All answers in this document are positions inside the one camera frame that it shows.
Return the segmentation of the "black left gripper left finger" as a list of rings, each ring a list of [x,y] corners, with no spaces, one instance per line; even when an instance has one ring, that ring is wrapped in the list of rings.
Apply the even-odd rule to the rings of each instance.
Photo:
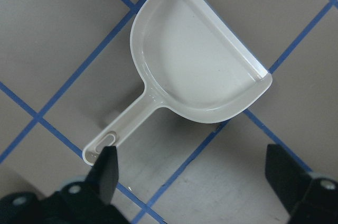
[[[115,146],[106,146],[85,178],[104,204],[110,204],[118,183],[118,156]]]

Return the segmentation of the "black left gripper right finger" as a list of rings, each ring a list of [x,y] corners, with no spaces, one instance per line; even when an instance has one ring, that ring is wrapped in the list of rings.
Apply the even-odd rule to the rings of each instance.
[[[308,172],[278,144],[267,145],[265,177],[284,208],[294,208],[311,182]]]

